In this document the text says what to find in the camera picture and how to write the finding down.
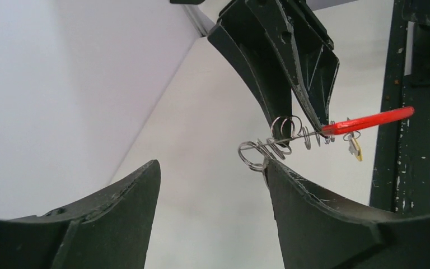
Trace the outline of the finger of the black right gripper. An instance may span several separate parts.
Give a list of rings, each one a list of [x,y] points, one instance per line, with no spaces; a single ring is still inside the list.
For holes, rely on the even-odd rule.
[[[291,87],[261,24],[222,20],[210,30],[208,41],[242,78],[269,126],[279,116],[291,115]]]
[[[264,30],[283,76],[315,130],[330,123],[339,69],[334,43],[306,1],[246,1]]]

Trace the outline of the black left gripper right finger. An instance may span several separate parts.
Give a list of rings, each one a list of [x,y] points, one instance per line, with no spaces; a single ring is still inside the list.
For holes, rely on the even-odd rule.
[[[430,268],[430,214],[352,201],[265,160],[285,268]]]

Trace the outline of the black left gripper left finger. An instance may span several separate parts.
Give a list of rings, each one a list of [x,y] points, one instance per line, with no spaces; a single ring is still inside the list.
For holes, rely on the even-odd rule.
[[[0,268],[143,268],[160,184],[151,160],[43,216],[0,220]]]

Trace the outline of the red-handled metal key holder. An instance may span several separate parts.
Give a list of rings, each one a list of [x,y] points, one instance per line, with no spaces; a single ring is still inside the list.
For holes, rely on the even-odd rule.
[[[244,164],[250,170],[261,172],[264,170],[264,164],[250,161],[244,152],[255,150],[264,158],[273,160],[285,160],[286,156],[293,153],[289,143],[295,140],[303,140],[307,150],[312,148],[311,139],[314,138],[317,145],[329,145],[335,142],[336,136],[343,136],[349,132],[360,131],[374,126],[397,122],[411,117],[415,113],[412,106],[397,108],[386,112],[380,112],[356,119],[347,119],[342,122],[331,121],[330,124],[321,127],[319,131],[310,131],[304,126],[300,117],[295,115],[279,116],[270,125],[271,137],[265,141],[246,141],[239,145],[237,152]]]

